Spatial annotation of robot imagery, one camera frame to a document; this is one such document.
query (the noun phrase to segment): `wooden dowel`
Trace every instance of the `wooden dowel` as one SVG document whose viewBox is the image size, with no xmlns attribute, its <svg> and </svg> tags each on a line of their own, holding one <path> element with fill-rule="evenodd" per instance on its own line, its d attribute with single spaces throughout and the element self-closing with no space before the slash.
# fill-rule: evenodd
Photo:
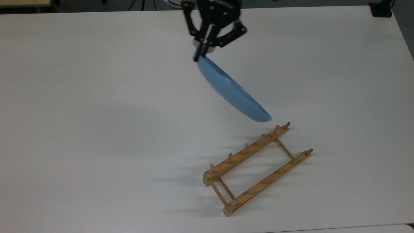
<svg viewBox="0 0 414 233">
<path fill-rule="evenodd" d="M 286 146 L 283 145 L 283 143 L 277 138 L 276 142 L 282 147 L 282 149 L 286 152 L 286 154 L 289 156 L 290 159 L 294 159 L 293 155 L 287 150 Z"/>
<path fill-rule="evenodd" d="M 210 164 L 210 174 L 213 174 L 213 169 L 214 169 L 214 165 L 213 164 Z"/>
<path fill-rule="evenodd" d="M 280 127 L 279 125 L 276 125 L 275 129 L 270 133 L 272 137 L 276 135 L 276 131 L 279 129 L 279 127 Z"/>
<path fill-rule="evenodd" d="M 305 151 L 305 154 L 308 155 L 308 154 L 312 153 L 312 151 L 313 151 L 313 149 L 311 148 L 308 151 Z"/>
<path fill-rule="evenodd" d="M 287 129 L 287 128 L 289 128 L 289 126 L 290 126 L 290 122 L 286 123 L 286 124 L 283 126 L 283 129 Z"/>
<path fill-rule="evenodd" d="M 230 196 L 231 199 L 234 199 L 233 194 L 230 192 L 229 188 L 227 187 L 227 185 L 224 183 L 223 179 L 220 177 L 219 178 L 219 182 L 220 184 L 223 186 L 224 190 L 227 192 L 227 194 Z"/>
<path fill-rule="evenodd" d="M 242 154 L 247 154 L 247 151 L 248 151 L 248 147 L 250 146 L 250 144 L 246 144 L 246 146 L 244 147 L 244 149 L 243 149 L 243 151 L 242 151 Z"/>
<path fill-rule="evenodd" d="M 229 156 L 227 157 L 226 163 L 230 164 L 231 163 L 231 157 L 233 156 L 232 153 L 229 154 Z"/>
<path fill-rule="evenodd" d="M 220 193 L 220 191 L 217 189 L 217 187 L 216 187 L 216 185 L 214 184 L 214 182 L 212 182 L 211 180 L 210 180 L 210 185 L 211 185 L 211 187 L 213 187 L 214 191 L 217 193 L 217 196 L 219 196 L 219 198 L 220 198 L 220 200 L 222 201 L 222 203 L 223 203 L 225 206 L 227 206 L 227 202 L 226 202 L 226 200 L 224 200 L 223 195 Z"/>
<path fill-rule="evenodd" d="M 258 140 L 258 142 L 256 143 L 256 145 L 260 146 L 264 143 L 266 138 L 266 134 L 262 134 L 261 138 Z"/>
</svg>

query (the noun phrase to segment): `black cable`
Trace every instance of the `black cable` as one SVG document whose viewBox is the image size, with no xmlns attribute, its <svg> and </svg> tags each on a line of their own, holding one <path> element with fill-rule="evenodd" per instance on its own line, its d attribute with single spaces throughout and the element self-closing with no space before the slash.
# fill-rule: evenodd
<svg viewBox="0 0 414 233">
<path fill-rule="evenodd" d="M 128 8 L 128 10 L 127 10 L 127 11 L 129 11 L 129 10 L 132 8 L 132 5 L 134 5 L 135 1 L 136 1 L 136 0 L 133 0 L 133 1 L 132 1 L 131 5 L 130 5 L 130 8 Z"/>
</svg>

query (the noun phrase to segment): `gray floor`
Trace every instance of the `gray floor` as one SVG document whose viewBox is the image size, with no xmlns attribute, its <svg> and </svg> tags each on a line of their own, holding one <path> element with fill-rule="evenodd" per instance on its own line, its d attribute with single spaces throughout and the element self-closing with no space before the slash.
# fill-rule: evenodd
<svg viewBox="0 0 414 233">
<path fill-rule="evenodd" d="M 126 11 L 133 0 L 108 0 L 103 4 L 101 0 L 60 0 L 56 6 L 57 12 L 103 12 Z M 157 10 L 177 10 L 164 3 L 164 0 L 154 0 Z M 244 0 L 243 8 L 263 7 L 312 7 L 312 6 L 349 6 L 367 5 L 369 2 L 380 0 Z M 141 10 L 142 0 L 136 0 L 131 11 Z M 153 0 L 146 0 L 144 10 L 155 10 Z M 393 13 L 400 26 L 401 32 L 414 57 L 414 0 L 396 0 Z"/>
</svg>

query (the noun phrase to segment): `wooden peg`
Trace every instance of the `wooden peg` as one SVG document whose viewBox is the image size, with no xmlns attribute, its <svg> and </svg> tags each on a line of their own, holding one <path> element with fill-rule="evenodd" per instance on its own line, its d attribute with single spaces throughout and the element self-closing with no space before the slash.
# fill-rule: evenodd
<svg viewBox="0 0 414 233">
<path fill-rule="evenodd" d="M 286 124 L 283 126 L 283 129 L 284 129 L 284 130 L 286 130 L 286 129 L 288 129 L 288 128 L 289 128 L 289 126 L 290 126 L 290 122 L 286 123 Z"/>
<path fill-rule="evenodd" d="M 214 165 L 213 164 L 210 164 L 210 174 L 213 174 L 213 169 L 214 169 Z"/>
<path fill-rule="evenodd" d="M 250 146 L 250 144 L 246 144 L 246 146 L 244 147 L 244 149 L 241 153 L 244 154 L 244 155 L 247 154 L 249 146 Z"/>
<path fill-rule="evenodd" d="M 232 153 L 229 154 L 229 156 L 227 157 L 226 163 L 230 164 L 231 163 L 231 157 L 233 156 Z"/>
<path fill-rule="evenodd" d="M 306 150 L 306 151 L 305 151 L 305 154 L 306 154 L 306 155 L 309 155 L 310 153 L 312 153 L 312 151 L 313 151 L 313 149 L 312 149 L 312 148 L 311 148 L 311 149 L 309 149 L 309 150 Z"/>
<path fill-rule="evenodd" d="M 258 140 L 257 145 L 260 146 L 264 143 L 266 134 L 262 134 L 262 137 Z"/>
<path fill-rule="evenodd" d="M 276 128 L 270 133 L 272 137 L 276 136 L 276 131 L 280 128 L 280 125 L 276 125 Z"/>
</svg>

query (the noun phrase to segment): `table surface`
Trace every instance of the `table surface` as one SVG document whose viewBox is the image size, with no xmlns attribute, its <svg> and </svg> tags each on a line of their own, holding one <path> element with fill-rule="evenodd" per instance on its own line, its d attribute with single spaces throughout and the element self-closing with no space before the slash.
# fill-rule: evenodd
<svg viewBox="0 0 414 233">
<path fill-rule="evenodd" d="M 246 9 L 209 57 L 273 120 L 217 94 L 181 12 L 0 15 L 0 231 L 270 232 L 414 222 L 414 62 L 369 7 Z M 202 174 L 276 124 L 305 162 L 226 218 Z M 288 160 L 223 177 L 235 195 Z"/>
<path fill-rule="evenodd" d="M 323 230 L 305 230 L 300 233 L 413 233 L 408 225 L 364 226 L 351 228 L 334 228 Z"/>
</svg>

